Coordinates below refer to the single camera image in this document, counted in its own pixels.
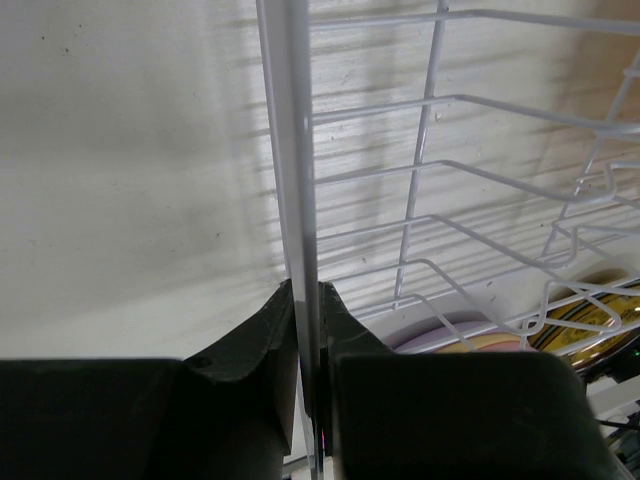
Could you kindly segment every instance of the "vertical rod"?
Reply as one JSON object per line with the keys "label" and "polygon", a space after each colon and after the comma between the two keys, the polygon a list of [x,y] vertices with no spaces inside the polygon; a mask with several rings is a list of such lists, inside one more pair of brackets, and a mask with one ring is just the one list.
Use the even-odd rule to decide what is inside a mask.
{"label": "vertical rod", "polygon": [[323,478],[320,329],[313,168],[309,11],[306,0],[257,0],[280,221],[293,288],[303,422],[314,480]]}
{"label": "vertical rod", "polygon": [[[449,11],[449,0],[438,0],[437,12]],[[431,40],[431,53],[429,54],[429,66],[427,68],[427,81],[424,86],[424,98],[432,98],[436,87],[436,78],[438,76],[438,64],[440,63],[440,52],[442,51],[442,40],[444,39],[445,20],[438,20],[433,27],[433,37]],[[431,116],[431,105],[425,105],[420,111],[420,125],[418,126],[418,139],[416,142],[416,150],[413,156],[413,164],[420,165],[424,160],[424,149],[427,142],[427,131],[429,129],[429,117]],[[413,218],[416,207],[416,197],[418,195],[418,186],[420,184],[420,172],[415,170],[411,174],[411,183],[409,185],[409,196],[407,198],[407,211],[405,220]],[[398,263],[404,263],[409,250],[409,238],[411,237],[411,225],[408,224],[402,230],[402,243],[400,244],[400,257]],[[398,298],[402,295],[402,282],[404,280],[404,268],[398,270],[396,274],[396,286],[394,289],[394,297]]]}
{"label": "vertical rod", "polygon": [[[640,49],[636,52],[636,56],[633,58],[633,62],[631,63],[630,68],[636,69],[639,66],[640,66]],[[606,117],[607,122],[613,122],[618,116],[618,113],[622,108],[622,104],[624,103],[624,99],[626,98],[627,93],[629,93],[629,89],[631,88],[631,85],[633,85],[633,81],[634,81],[634,77],[627,76],[624,78],[624,80],[620,84],[620,88],[618,89],[616,98],[613,99],[613,102],[611,103],[611,107],[609,107],[609,112],[607,113],[607,117]],[[604,138],[605,137],[603,137],[600,133],[597,134],[596,141],[593,145],[593,148],[589,152],[589,156],[587,157],[587,160],[582,166],[582,170],[580,171],[580,174],[578,175],[578,177],[583,177],[589,172],[589,169],[591,169],[591,165],[593,165],[593,162],[596,160],[598,153],[600,153],[600,148],[602,148],[602,143],[604,142]],[[574,195],[577,195],[578,193],[580,193],[583,183],[584,183],[583,179],[578,181],[578,184],[576,185],[576,188],[573,192]],[[560,211],[560,216],[551,227],[551,233],[547,238],[547,242],[544,244],[542,253],[540,254],[541,256],[545,256],[549,252],[549,248],[551,247],[551,244],[553,243],[553,241],[556,239],[558,235],[556,223],[561,222],[566,218],[567,213],[569,212],[570,205],[571,204],[569,202],[566,202],[563,205],[562,210]]]}

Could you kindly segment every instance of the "white metal rod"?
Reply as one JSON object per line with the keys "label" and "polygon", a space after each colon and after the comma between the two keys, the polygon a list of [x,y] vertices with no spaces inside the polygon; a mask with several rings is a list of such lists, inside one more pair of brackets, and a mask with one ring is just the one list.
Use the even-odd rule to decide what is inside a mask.
{"label": "white metal rod", "polygon": [[[592,242],[592,245],[604,245],[606,243],[610,243],[610,242],[612,242],[614,240],[617,240],[618,238],[620,238],[620,237],[618,237],[618,236],[606,237],[606,238],[600,239],[600,240],[598,240],[596,242]],[[553,255],[549,256],[548,258],[550,258],[550,259],[561,258],[561,257],[565,256],[566,254],[567,254],[567,251],[563,251],[563,252],[559,252],[559,253],[553,254]],[[505,270],[503,272],[500,272],[500,273],[498,273],[496,275],[490,275],[490,276],[479,278],[477,280],[472,280],[470,282],[466,282],[466,283],[462,284],[462,287],[465,288],[465,289],[468,289],[468,288],[476,287],[478,285],[485,284],[489,280],[497,280],[497,279],[502,279],[502,278],[508,278],[508,277],[510,277],[512,275],[520,273],[520,272],[522,272],[524,270],[527,270],[529,268],[531,268],[531,267],[529,267],[528,265],[520,265],[518,267],[514,267],[514,268],[511,268],[509,270]],[[623,284],[635,281],[635,280],[637,280],[637,278],[638,277],[623,279],[623,280],[620,280],[618,282],[614,282],[612,285],[623,285]],[[434,293],[431,293],[431,294],[427,295],[426,298],[428,298],[429,300],[435,300],[435,299],[440,298],[440,297],[445,297],[447,295],[451,295],[452,293],[455,293],[455,289],[453,289],[453,288],[445,288],[443,290],[439,290],[437,292],[434,292]],[[592,290],[592,293],[594,293],[594,294],[595,293],[600,293],[600,291],[595,289],[595,290]],[[574,295],[572,297],[568,297],[567,299],[558,300],[558,301],[555,301],[555,302],[549,304],[549,308],[550,309],[559,308],[559,307],[567,305],[567,304],[569,304],[571,302],[574,302],[574,301],[576,301],[578,299],[579,299],[578,296]],[[385,313],[390,312],[392,309],[389,307],[389,305],[391,305],[394,302],[395,302],[395,300],[386,300],[386,301],[383,301],[383,302],[378,302],[378,303],[374,303],[374,304],[371,304],[371,305],[366,305],[364,307],[360,307],[360,308],[357,308],[357,309],[353,310],[351,312],[351,314],[354,315],[355,317],[357,317],[359,320],[365,321],[365,320],[377,317],[379,315],[384,315]],[[402,299],[399,299],[399,303],[400,303],[400,307],[401,308],[408,308],[408,307],[415,306],[420,302],[416,302],[416,301],[403,302]],[[536,313],[537,313],[537,310],[530,310],[530,311],[525,312],[525,313],[519,315],[518,317],[514,317],[514,318],[516,318],[516,320],[522,321],[522,320],[525,320],[527,318],[533,317],[534,315],[536,315]]]}
{"label": "white metal rod", "polygon": [[469,341],[449,320],[445,317],[436,307],[425,297],[418,294],[407,295],[406,298],[415,298],[417,301],[422,302],[428,309],[430,309],[436,317],[442,322],[442,324],[449,329],[451,333],[462,343],[464,343],[471,351],[477,351],[477,348],[473,343]]}
{"label": "white metal rod", "polygon": [[[638,51],[636,52],[636,56],[634,57],[633,62],[631,62],[630,68],[637,69],[639,67],[640,67],[640,49],[638,49]],[[609,107],[609,112],[605,117],[606,122],[613,122],[616,119],[616,117],[618,116],[618,113],[620,113],[620,109],[622,108],[624,99],[627,97],[627,94],[629,93],[629,90],[633,85],[633,82],[634,82],[634,78],[631,76],[626,76],[624,78],[624,80],[620,84],[620,88],[618,88],[616,97],[613,99],[613,102],[611,102],[611,106]],[[587,174],[587,172],[591,168],[591,165],[593,165],[593,162],[596,160],[598,154],[600,153],[600,149],[602,148],[603,142],[604,142],[604,136],[602,135],[602,132],[599,132],[596,138],[596,141],[593,144],[593,148],[589,152],[589,156],[586,158],[586,160],[584,161],[584,164],[582,165],[582,169],[580,170],[580,174],[578,175],[579,177],[584,177]],[[580,193],[580,188],[582,187],[583,183],[584,183],[584,180],[581,180],[578,182],[578,185],[576,185],[576,188],[574,191],[576,195]],[[562,207],[562,210],[560,211],[560,215],[558,216],[558,220],[556,222],[560,222],[564,218],[566,218],[568,211],[569,211],[569,204],[566,204]],[[544,247],[542,248],[541,255],[546,255],[547,253],[549,253],[549,248],[551,248],[551,244],[556,239],[557,234],[558,232],[556,231],[555,227],[552,225],[551,233],[549,234],[549,237],[547,238],[547,241],[545,242]]]}
{"label": "white metal rod", "polygon": [[[495,323],[496,325],[502,327],[505,330],[508,330],[514,334],[519,335],[522,331],[521,329],[514,329],[511,328],[510,325],[508,325],[507,323],[503,322],[502,320],[495,318],[491,312],[486,311],[486,309],[480,305],[478,302],[476,302],[470,295],[469,293],[462,288],[462,286],[456,282],[453,278],[451,278],[449,275],[447,275],[444,270],[442,270],[440,267],[438,267],[438,265],[436,265],[434,262],[432,262],[431,260],[427,260],[426,258],[420,258],[417,260],[410,260],[407,262],[403,262],[403,263],[398,263],[396,265],[387,265],[384,267],[378,267],[378,268],[373,268],[370,270],[366,270],[364,272],[358,272],[358,273],[353,273],[351,275],[345,275],[342,277],[338,277],[338,278],[334,278],[329,280],[329,282],[331,283],[339,283],[339,282],[344,282],[347,280],[353,280],[354,278],[360,278],[360,277],[364,277],[364,276],[368,276],[368,275],[374,275],[376,273],[382,273],[382,272],[386,272],[389,270],[398,270],[400,268],[405,268],[405,267],[409,267],[412,265],[426,265],[429,268],[431,268],[432,270],[434,270],[442,279],[444,279],[445,282],[447,282],[453,289],[455,289],[456,292],[458,292],[470,305],[472,305],[474,308],[476,308],[478,311],[480,311],[485,317],[487,317],[489,320],[491,320],[493,323]],[[529,330],[527,330],[527,334],[531,334],[533,335],[534,333],[537,333],[538,331],[540,331],[542,329],[542,327],[544,326],[544,323],[542,321],[537,321],[536,324],[534,325],[534,327],[531,327]]]}
{"label": "white metal rod", "polygon": [[476,95],[455,94],[443,97],[433,97],[422,100],[410,100],[406,102],[387,103],[382,105],[372,105],[367,107],[350,108],[346,110],[337,110],[333,112],[316,113],[313,116],[316,125],[340,122],[353,118],[368,117],[371,115],[379,115],[381,113],[405,110],[408,108],[423,107],[426,105],[437,105],[441,103],[464,102],[474,105],[482,105],[505,112],[511,112],[527,117],[539,118],[541,120],[549,120],[563,125],[573,127],[587,128],[594,131],[602,131],[615,134],[630,134],[640,132],[640,123],[613,123],[602,120],[592,120],[590,118],[578,117],[575,115],[565,115],[557,112],[547,112],[537,108],[525,107],[509,102],[501,102],[491,98],[479,97]]}
{"label": "white metal rod", "polygon": [[472,167],[470,165],[465,165],[464,163],[456,162],[454,160],[435,160],[433,162],[421,163],[420,165],[406,165],[403,167],[394,167],[394,168],[388,168],[385,170],[374,170],[374,171],[368,171],[364,173],[353,172],[353,173],[339,174],[331,177],[321,178],[316,182],[316,185],[318,186],[336,185],[339,183],[352,182],[354,180],[371,179],[376,177],[383,177],[386,175],[397,175],[400,173],[406,173],[406,172],[417,171],[417,170],[425,170],[428,168],[434,168],[434,167],[440,167],[440,166],[447,166],[447,167],[456,168],[458,170],[463,170],[465,172],[471,173],[472,175],[477,175],[479,177],[487,178],[497,183],[508,185],[510,187],[517,188],[518,190],[540,195],[542,197],[550,198],[552,200],[570,201],[571,203],[580,203],[580,204],[592,204],[592,203],[601,203],[603,201],[611,200],[616,195],[615,177],[613,175],[614,169],[640,168],[640,162],[637,162],[637,163],[636,162],[634,163],[612,162],[605,165],[603,174],[604,174],[605,183],[606,183],[606,190],[600,191],[600,193],[598,193],[597,195],[575,196],[573,194],[557,193],[553,189],[536,187],[535,185],[521,182],[520,180],[515,180],[509,177],[498,175],[496,173],[487,172],[486,170]]}
{"label": "white metal rod", "polygon": [[294,297],[304,391],[301,413],[313,429],[312,438],[305,440],[315,480],[322,479],[323,464],[309,12],[306,0],[257,0],[257,8],[280,220]]}
{"label": "white metal rod", "polygon": [[[437,12],[447,12],[449,10],[449,0],[438,0]],[[424,85],[424,99],[433,98],[436,88],[436,79],[438,76],[438,65],[440,63],[440,52],[442,51],[442,42],[444,39],[445,21],[439,20],[433,27],[433,37],[431,40],[431,53],[429,54],[429,66],[427,67],[427,79]],[[429,129],[429,118],[431,117],[431,105],[423,105],[420,111],[420,123],[418,125],[418,138],[416,140],[416,148],[413,155],[413,164],[420,165],[424,161],[424,148],[427,143],[427,133]],[[409,183],[409,194],[407,196],[407,208],[405,212],[405,220],[413,217],[416,207],[416,199],[418,197],[418,187],[420,184],[420,172],[414,170],[411,173],[411,181]],[[411,224],[405,224],[402,231],[402,241],[400,243],[400,255],[398,263],[402,263],[407,259],[407,251],[411,238]],[[404,280],[404,268],[396,273],[396,284],[393,295],[399,297],[402,294],[402,282]]]}
{"label": "white metal rod", "polygon": [[555,15],[537,15],[524,12],[510,12],[503,10],[473,9],[457,12],[438,12],[422,15],[389,15],[355,20],[332,20],[313,22],[311,31],[342,30],[361,27],[395,27],[412,23],[436,22],[439,20],[461,20],[465,18],[492,18],[513,22],[547,25],[552,27],[577,28],[592,32],[619,33],[623,35],[640,35],[640,24],[624,20],[606,20],[594,18],[573,18]]}

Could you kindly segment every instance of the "dish rack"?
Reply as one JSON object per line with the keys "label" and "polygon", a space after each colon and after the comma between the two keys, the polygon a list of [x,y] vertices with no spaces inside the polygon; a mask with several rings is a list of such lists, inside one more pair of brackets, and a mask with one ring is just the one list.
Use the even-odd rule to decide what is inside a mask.
{"label": "dish rack", "polygon": [[[603,292],[640,295],[639,290],[625,287],[640,279],[640,269],[633,262],[617,255],[621,251],[619,248],[613,248],[613,251],[608,248],[620,245],[620,242],[634,242],[640,234],[637,228],[640,225],[640,203],[634,192],[634,170],[640,168],[640,162],[624,155],[613,160],[602,161],[599,158],[607,141],[629,145],[640,142],[640,136],[637,135],[640,123],[617,120],[633,82],[640,77],[640,51],[623,70],[621,85],[604,120],[475,94],[435,95],[443,56],[445,26],[451,23],[490,19],[523,25],[522,28],[526,25],[526,28],[560,28],[636,37],[640,37],[640,23],[488,9],[450,11],[448,0],[439,0],[434,13],[363,15],[353,19],[331,18],[318,22],[309,21],[309,5],[306,1],[258,0],[257,7],[283,250],[296,300],[301,373],[304,380],[305,434],[309,458],[314,466],[313,475],[322,476],[322,425],[318,424],[315,414],[317,372],[320,368],[318,279],[336,284],[352,314],[360,321],[376,325],[382,322],[387,328],[393,329],[393,323],[390,322],[398,320],[402,312],[417,309],[419,315],[434,316],[450,330],[448,338],[423,345],[411,353],[433,351],[458,341],[475,350],[468,338],[496,328],[520,336],[521,348],[525,348],[528,336],[539,332],[545,325],[597,332],[596,337],[555,351],[558,355],[565,355],[584,349],[596,341],[640,327],[640,321],[623,324],[620,315],[594,297]],[[433,25],[422,98],[314,112],[311,100],[310,36],[325,35],[323,41],[330,42],[331,34],[339,31],[382,31],[411,25]],[[451,105],[478,108],[481,115],[499,112],[571,127],[571,131],[577,128],[590,132],[590,146],[582,167],[569,185],[555,185],[551,182],[552,185],[541,186],[535,179],[527,181],[496,173],[491,168],[472,165],[480,163],[478,159],[481,152],[478,152],[473,161],[464,158],[425,160],[429,150],[428,133],[442,119],[439,109],[450,108]],[[350,122],[352,130],[359,134],[358,128],[353,127],[358,122],[384,115],[404,115],[407,112],[420,112],[412,159],[400,159],[393,166],[360,164],[360,168],[353,169],[352,162],[340,162],[338,152],[332,156],[332,161],[323,160],[321,167],[314,164],[314,130],[324,142],[328,135],[327,126],[331,126],[334,129],[332,132],[336,132],[336,125]],[[406,125],[411,125],[410,122],[414,120],[406,121]],[[361,135],[363,142],[367,141],[364,134]],[[316,178],[315,170],[326,174]],[[459,215],[443,214],[438,203],[430,204],[428,213],[420,213],[417,206],[421,196],[421,180],[425,176],[435,176],[446,181],[446,175],[452,175],[451,178],[454,179],[465,178],[466,184],[457,180],[453,184],[456,188],[469,188],[469,195],[472,197],[478,195],[476,187],[479,184],[488,185],[487,188],[499,191],[500,194],[509,191],[511,194],[516,192],[519,196],[515,201],[498,202],[491,207],[493,210],[481,210],[470,221],[459,219]],[[389,179],[393,179],[392,183],[385,183]],[[342,190],[343,188],[366,185],[367,182],[374,182],[373,193],[380,193],[383,197],[379,203],[381,211],[387,201],[384,197],[385,189],[391,186],[394,194],[397,194],[398,191],[406,192],[408,186],[404,215],[399,216],[396,211],[378,213],[374,216],[375,221],[368,218],[368,223],[365,222],[367,224],[359,228],[349,228],[354,221],[345,215],[343,222],[318,228],[317,219],[323,217],[323,209],[334,214],[339,210],[339,199],[347,191]],[[508,210],[514,205],[518,208],[533,205],[534,210],[548,209],[548,205],[552,203],[558,205],[559,212],[555,220],[544,225],[549,228],[548,235],[538,240],[538,234],[535,241],[530,242],[525,249],[515,248],[514,243],[516,246],[521,244],[513,238],[507,238],[506,241],[497,239],[500,235],[496,235],[496,231],[499,233],[499,230],[487,232],[487,223],[492,222],[483,223],[483,215],[489,220],[495,219],[493,212],[496,210]],[[514,232],[516,224],[517,222],[512,222],[505,228],[511,228],[510,231]],[[393,243],[388,242],[386,237],[393,234],[396,235],[394,239],[398,244],[397,250],[392,254],[395,260],[388,262],[385,255],[374,254],[375,261],[367,261],[367,257],[361,253],[362,249],[367,244],[372,244],[372,250],[369,251],[375,251],[380,242]],[[436,244],[437,251],[429,250],[433,244]],[[474,245],[465,247],[466,252],[471,252],[468,255],[471,263],[474,258],[489,255],[495,268],[485,268],[486,273],[481,272],[471,280],[459,280],[459,275],[452,273],[455,268],[443,265],[451,265],[449,257],[456,256],[459,245],[469,244]],[[476,248],[483,249],[484,253],[476,253]],[[337,256],[333,258],[332,254],[336,252]],[[326,259],[331,264],[330,268],[321,270],[320,278],[319,259],[321,267]],[[587,263],[595,265],[594,268],[606,265],[608,268],[624,270],[624,278],[608,284],[584,280],[581,274],[586,271]],[[533,308],[518,310],[526,303],[518,301],[519,298],[516,301],[505,298],[504,308],[494,308],[494,299],[500,296],[500,292],[490,292],[490,300],[484,298],[487,297],[486,291],[478,293],[480,289],[490,289],[494,282],[513,282],[513,279],[526,281],[527,286],[534,285],[537,300],[532,300],[532,289],[525,288],[524,283],[515,293],[512,290],[510,294],[502,296],[531,297],[529,300],[536,303]],[[366,298],[358,296],[363,288],[369,289]],[[560,289],[570,291],[571,294],[557,299]],[[381,297],[380,292],[384,290],[388,293]],[[447,318],[448,312],[452,310],[451,299],[455,299],[455,306],[464,305],[467,309],[481,312],[490,323],[460,332]],[[612,320],[607,325],[600,326],[549,317],[549,311],[578,300],[590,302],[602,309]]]}

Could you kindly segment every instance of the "yellow plate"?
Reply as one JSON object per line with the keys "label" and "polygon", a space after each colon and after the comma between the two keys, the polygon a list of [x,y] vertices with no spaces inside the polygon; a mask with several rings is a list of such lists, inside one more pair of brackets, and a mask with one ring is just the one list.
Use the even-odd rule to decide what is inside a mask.
{"label": "yellow plate", "polygon": [[[640,285],[633,285],[631,287],[637,289]],[[623,324],[633,322],[640,318],[640,297],[606,294],[600,296],[598,300],[619,314]],[[586,300],[574,302],[553,310],[549,314],[549,317],[602,326],[610,324],[613,321],[609,314]],[[615,337],[598,342],[591,347],[579,350],[574,354],[567,355],[566,359],[573,368],[582,370],[622,348],[632,337],[637,335],[636,332],[637,330],[632,330],[631,332],[616,335]],[[529,338],[529,342],[540,351],[551,352],[587,338],[593,338],[595,343],[597,341],[597,335],[597,332],[589,330],[547,325],[540,333],[532,335]]]}
{"label": "yellow plate", "polygon": [[[471,344],[476,348],[483,348],[489,345],[502,342],[519,342],[520,337],[511,333],[490,333],[488,335],[478,335],[477,337],[471,337],[468,339]],[[464,343],[458,342],[446,347],[441,348],[436,353],[466,353],[469,351]]]}

